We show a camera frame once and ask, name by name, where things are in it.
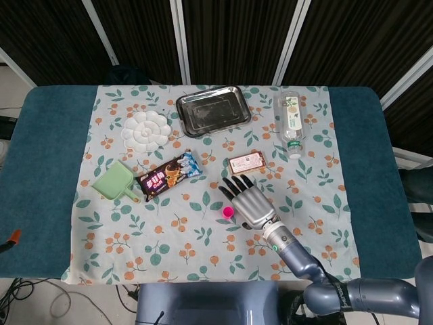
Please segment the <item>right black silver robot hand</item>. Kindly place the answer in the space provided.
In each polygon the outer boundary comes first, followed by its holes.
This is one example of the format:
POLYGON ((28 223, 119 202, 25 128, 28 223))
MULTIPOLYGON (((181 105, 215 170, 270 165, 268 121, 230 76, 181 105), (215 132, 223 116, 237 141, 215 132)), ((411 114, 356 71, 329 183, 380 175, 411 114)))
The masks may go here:
POLYGON ((263 230, 279 220, 275 207, 244 174, 222 178, 225 185, 218 189, 230 201, 248 225, 248 229, 263 230))

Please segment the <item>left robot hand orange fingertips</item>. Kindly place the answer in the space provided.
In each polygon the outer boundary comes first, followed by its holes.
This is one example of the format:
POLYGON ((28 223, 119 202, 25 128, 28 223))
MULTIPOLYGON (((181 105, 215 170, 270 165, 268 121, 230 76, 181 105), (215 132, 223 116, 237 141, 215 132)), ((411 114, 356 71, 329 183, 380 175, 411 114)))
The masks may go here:
POLYGON ((19 243, 21 234, 21 229, 15 230, 8 240, 6 240, 3 244, 0 244, 0 254, 17 245, 19 243))

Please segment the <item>small pink yellow cardboard box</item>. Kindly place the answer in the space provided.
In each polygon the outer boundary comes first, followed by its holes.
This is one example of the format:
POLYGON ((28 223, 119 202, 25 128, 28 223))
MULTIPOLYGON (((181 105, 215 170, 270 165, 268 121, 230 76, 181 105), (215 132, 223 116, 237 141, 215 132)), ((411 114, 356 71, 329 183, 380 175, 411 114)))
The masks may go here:
POLYGON ((228 160, 230 173, 234 176, 260 171, 267 165, 261 151, 236 156, 228 160))

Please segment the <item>brown chocolate snack packet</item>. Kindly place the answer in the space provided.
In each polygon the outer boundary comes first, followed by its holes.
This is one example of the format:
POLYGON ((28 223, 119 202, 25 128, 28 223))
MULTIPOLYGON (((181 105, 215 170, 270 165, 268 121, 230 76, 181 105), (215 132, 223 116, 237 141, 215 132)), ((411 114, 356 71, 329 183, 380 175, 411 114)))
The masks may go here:
POLYGON ((183 180, 202 174, 203 171, 199 168, 195 156, 188 150, 135 179, 145 196, 145 201, 149 202, 183 180))

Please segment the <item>clear plastic bottle white cap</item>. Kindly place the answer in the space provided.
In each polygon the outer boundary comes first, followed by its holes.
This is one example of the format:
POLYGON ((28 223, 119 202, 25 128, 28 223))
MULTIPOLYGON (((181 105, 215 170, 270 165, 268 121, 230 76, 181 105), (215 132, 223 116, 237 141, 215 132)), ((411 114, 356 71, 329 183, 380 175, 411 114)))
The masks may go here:
POLYGON ((305 142, 300 95, 295 91, 281 91, 276 104, 282 146, 288 159, 298 160, 304 151, 305 142))

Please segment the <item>teal table cover cloth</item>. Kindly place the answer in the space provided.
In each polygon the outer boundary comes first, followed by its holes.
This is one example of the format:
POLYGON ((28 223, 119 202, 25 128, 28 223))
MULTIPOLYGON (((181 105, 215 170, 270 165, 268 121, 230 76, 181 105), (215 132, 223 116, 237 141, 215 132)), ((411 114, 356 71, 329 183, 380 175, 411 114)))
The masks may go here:
MULTIPOLYGON (((70 212, 94 85, 31 90, 0 171, 0 278, 60 278, 69 264, 70 212)), ((382 107, 368 87, 330 87, 355 242, 366 278, 410 278, 421 261, 382 107)))

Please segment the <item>floral leaf print tablecloth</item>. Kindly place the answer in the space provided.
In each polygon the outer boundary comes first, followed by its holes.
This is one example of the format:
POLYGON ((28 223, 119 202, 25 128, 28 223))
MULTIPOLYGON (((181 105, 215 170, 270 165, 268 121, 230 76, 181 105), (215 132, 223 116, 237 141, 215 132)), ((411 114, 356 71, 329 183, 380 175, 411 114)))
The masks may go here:
POLYGON ((228 200, 218 189, 230 158, 261 151, 266 167, 249 175, 304 248, 339 280, 360 275, 350 207, 334 131, 329 89, 295 87, 300 95, 304 151, 288 159, 279 136, 276 101, 286 87, 245 86, 252 119, 241 127, 192 139, 175 102, 203 90, 192 86, 103 85, 97 89, 72 206, 69 284, 290 280, 293 275, 261 234, 242 218, 223 218, 228 200), (136 112, 165 116, 172 133, 155 152, 135 153, 121 138, 136 112), (191 150, 203 171, 149 202, 108 200, 91 187, 115 162, 134 175, 191 150))

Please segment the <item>rectangular stainless steel tray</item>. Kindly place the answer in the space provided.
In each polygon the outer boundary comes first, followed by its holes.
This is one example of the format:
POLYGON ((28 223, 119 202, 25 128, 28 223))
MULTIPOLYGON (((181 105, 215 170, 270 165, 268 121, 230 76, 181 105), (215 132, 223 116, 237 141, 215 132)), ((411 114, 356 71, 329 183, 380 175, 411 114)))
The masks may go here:
POLYGON ((176 101, 184 134, 199 138, 249 123, 250 109, 237 86, 219 86, 186 94, 176 101))

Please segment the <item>blue-grey robot torso base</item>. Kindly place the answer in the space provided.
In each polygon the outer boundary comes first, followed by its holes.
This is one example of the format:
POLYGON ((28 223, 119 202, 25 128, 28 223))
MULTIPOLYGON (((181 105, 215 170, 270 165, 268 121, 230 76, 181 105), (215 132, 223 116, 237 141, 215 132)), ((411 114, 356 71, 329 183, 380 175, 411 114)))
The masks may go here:
POLYGON ((135 325, 280 325, 277 302, 271 281, 142 284, 135 325))

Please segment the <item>light green plastic scoop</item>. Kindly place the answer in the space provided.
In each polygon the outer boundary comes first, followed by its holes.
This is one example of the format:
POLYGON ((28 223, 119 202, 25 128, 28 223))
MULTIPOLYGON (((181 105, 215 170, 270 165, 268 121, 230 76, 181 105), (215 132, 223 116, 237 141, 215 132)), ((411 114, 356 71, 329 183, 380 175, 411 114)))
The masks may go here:
POLYGON ((91 187, 108 200, 127 196, 134 203, 140 203, 138 195, 130 189, 134 180, 133 173, 117 161, 91 187))

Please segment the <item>white flower-shaped paint palette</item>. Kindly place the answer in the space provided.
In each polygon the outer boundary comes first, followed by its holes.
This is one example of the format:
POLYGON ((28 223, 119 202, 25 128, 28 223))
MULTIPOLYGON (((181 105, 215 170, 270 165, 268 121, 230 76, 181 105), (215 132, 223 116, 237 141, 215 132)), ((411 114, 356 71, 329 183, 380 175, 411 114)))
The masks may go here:
POLYGON ((135 153, 155 152, 168 142, 172 129, 165 116, 156 111, 136 112, 125 122, 121 138, 126 149, 135 153))

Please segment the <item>dark slatted partition panel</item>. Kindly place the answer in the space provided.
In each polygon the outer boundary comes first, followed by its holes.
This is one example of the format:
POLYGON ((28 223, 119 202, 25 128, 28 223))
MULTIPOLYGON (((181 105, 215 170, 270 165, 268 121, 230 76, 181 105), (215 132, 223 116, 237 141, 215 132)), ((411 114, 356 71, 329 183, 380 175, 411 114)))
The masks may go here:
POLYGON ((433 66, 384 112, 394 147, 433 157, 433 66))
POLYGON ((283 85, 379 96, 433 47, 433 0, 311 0, 283 85))
POLYGON ((193 84, 270 85, 297 0, 182 0, 193 84))
POLYGON ((0 48, 38 86, 100 85, 112 67, 82 0, 0 0, 0 48))
POLYGON ((91 0, 120 64, 152 81, 182 83, 170 0, 91 0))

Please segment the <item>dark chair back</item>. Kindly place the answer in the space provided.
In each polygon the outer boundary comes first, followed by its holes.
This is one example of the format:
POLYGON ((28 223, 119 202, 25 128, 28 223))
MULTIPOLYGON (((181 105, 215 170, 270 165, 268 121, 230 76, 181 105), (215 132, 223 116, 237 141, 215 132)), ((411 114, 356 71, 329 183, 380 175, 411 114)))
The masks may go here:
POLYGON ((104 78, 104 85, 151 85, 144 71, 135 66, 112 66, 104 78))

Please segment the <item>white partition frame post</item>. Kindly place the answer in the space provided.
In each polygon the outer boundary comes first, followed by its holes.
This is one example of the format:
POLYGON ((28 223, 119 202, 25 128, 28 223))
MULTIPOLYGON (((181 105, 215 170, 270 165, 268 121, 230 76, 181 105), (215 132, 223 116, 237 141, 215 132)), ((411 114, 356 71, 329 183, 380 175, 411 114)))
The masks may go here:
POLYGON ((99 16, 95 10, 92 0, 81 0, 82 4, 97 32, 97 35, 110 59, 110 62, 113 66, 119 65, 119 61, 115 51, 113 50, 112 44, 105 32, 105 29, 99 19, 99 16))
POLYGON ((300 31, 309 11, 311 0, 297 0, 290 26, 275 70, 272 85, 280 86, 294 52, 300 31))
POLYGON ((381 97, 382 111, 385 112, 410 86, 433 67, 433 45, 408 71, 381 97))
POLYGON ((177 46, 181 80, 184 85, 191 85, 187 37, 183 15, 183 1, 169 0, 169 2, 173 21, 173 30, 175 34, 175 42, 177 46))
POLYGON ((6 63, 30 88, 37 84, 18 66, 18 64, 0 47, 0 60, 6 63))

